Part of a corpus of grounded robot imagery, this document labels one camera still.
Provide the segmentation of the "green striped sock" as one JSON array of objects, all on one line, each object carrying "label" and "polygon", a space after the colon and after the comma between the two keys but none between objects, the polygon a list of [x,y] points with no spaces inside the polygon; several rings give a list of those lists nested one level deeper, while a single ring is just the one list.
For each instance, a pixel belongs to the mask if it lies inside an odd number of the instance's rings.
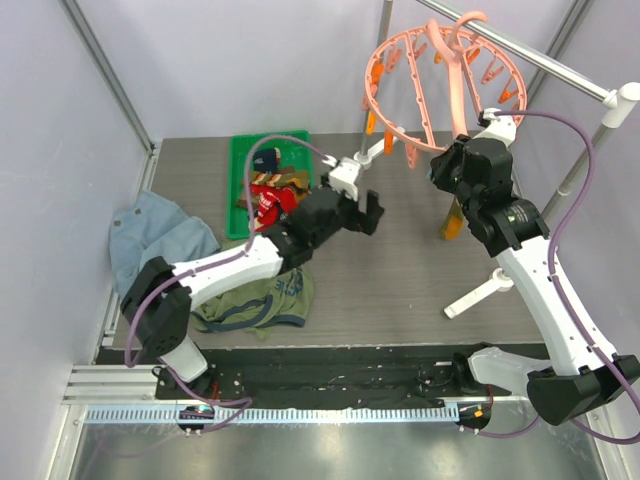
[{"label": "green striped sock", "polygon": [[439,233],[443,240],[455,240],[464,227],[465,217],[456,199],[452,200],[448,213],[443,220]]},{"label": "green striped sock", "polygon": [[[307,170],[286,171],[285,173],[249,173],[251,186],[290,187],[299,197],[299,202],[308,194],[311,188],[310,174]],[[252,198],[252,205],[257,207],[257,201]]]}]

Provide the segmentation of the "red patterned sock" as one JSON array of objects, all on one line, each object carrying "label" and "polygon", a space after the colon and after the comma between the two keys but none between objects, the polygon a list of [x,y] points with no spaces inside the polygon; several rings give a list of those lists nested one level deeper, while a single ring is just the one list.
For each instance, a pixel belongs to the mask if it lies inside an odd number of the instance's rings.
[{"label": "red patterned sock", "polygon": [[259,232],[285,219],[298,205],[299,197],[290,187],[251,186],[257,201],[254,225]]}]

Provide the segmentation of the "navy santa sock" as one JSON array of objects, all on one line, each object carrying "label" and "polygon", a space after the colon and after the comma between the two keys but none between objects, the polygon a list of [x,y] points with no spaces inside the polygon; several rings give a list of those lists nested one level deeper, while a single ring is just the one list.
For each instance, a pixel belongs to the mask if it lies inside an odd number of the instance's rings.
[{"label": "navy santa sock", "polygon": [[274,174],[279,170],[281,151],[277,147],[256,151],[252,157],[253,170],[261,173]]}]

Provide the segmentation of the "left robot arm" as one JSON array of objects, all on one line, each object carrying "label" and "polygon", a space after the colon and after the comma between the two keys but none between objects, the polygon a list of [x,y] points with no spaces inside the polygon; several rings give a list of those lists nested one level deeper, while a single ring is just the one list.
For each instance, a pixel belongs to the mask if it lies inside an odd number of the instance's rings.
[{"label": "left robot arm", "polygon": [[373,190],[366,192],[366,209],[361,211],[347,193],[316,187],[285,219],[251,241],[174,265],[153,258],[121,301],[129,332],[138,338],[144,353],[178,377],[178,386],[187,396],[203,398],[212,389],[213,375],[187,335],[191,312],[229,290],[302,266],[342,229],[373,234],[383,214]]}]

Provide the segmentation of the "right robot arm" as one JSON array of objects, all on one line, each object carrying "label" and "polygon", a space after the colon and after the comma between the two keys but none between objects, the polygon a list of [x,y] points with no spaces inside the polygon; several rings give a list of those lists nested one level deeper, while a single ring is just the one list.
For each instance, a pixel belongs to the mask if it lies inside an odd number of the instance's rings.
[{"label": "right robot arm", "polygon": [[549,229],[536,206],[513,192],[513,158],[491,138],[458,136],[431,161],[434,185],[454,195],[472,235],[484,245],[522,296],[544,340],[542,361],[484,344],[454,357],[451,380],[465,395],[486,384],[529,399],[557,426],[604,406],[639,377],[639,361],[621,355],[601,334],[549,258]]}]

